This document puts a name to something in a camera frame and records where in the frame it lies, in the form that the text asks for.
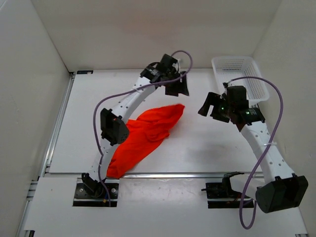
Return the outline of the orange shorts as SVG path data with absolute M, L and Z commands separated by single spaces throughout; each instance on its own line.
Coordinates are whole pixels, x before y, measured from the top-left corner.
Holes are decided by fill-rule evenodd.
M 127 122 L 129 136 L 116 149 L 107 176 L 119 179 L 157 149 L 183 115 L 185 106 L 173 104 L 144 111 Z

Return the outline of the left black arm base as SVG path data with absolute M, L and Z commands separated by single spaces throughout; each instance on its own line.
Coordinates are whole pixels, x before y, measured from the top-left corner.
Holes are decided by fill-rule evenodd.
M 77 182 L 74 192 L 73 206 L 75 207 L 117 207 L 119 196 L 119 183 L 104 182 L 108 191 L 102 184 L 97 184 L 92 191 L 83 182 Z

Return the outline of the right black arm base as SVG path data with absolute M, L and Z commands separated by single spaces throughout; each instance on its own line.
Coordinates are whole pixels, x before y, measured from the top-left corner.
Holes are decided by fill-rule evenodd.
M 208 182 L 201 189 L 206 193 L 208 209 L 238 209 L 240 205 L 241 192 L 233 191 L 230 179 L 243 172 L 226 173 L 221 182 Z

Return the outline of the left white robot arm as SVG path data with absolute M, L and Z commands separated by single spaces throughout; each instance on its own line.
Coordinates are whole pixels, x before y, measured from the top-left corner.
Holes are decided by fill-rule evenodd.
M 128 138 L 126 123 L 138 106 L 160 86 L 165 87 L 165 94 L 169 96 L 189 95 L 186 75 L 190 70 L 181 71 L 174 56 L 164 54 L 160 61 L 150 63 L 140 73 L 133 88 L 121 93 L 123 99 L 116 106 L 98 110 L 103 102 L 118 97 L 118 94 L 106 97 L 96 105 L 93 132 L 100 154 L 91 169 L 81 175 L 83 188 L 91 198 L 111 198 L 105 185 L 108 166 L 118 146 Z

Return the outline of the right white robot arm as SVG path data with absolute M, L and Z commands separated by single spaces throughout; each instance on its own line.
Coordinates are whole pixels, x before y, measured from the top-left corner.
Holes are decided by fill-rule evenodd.
M 209 92 L 198 111 L 222 122 L 232 122 L 249 143 L 263 172 L 264 181 L 251 180 L 245 192 L 264 213 L 298 207 L 308 187 L 305 176 L 290 168 L 272 143 L 259 108 L 250 107 L 244 86 L 227 86 L 223 94 Z

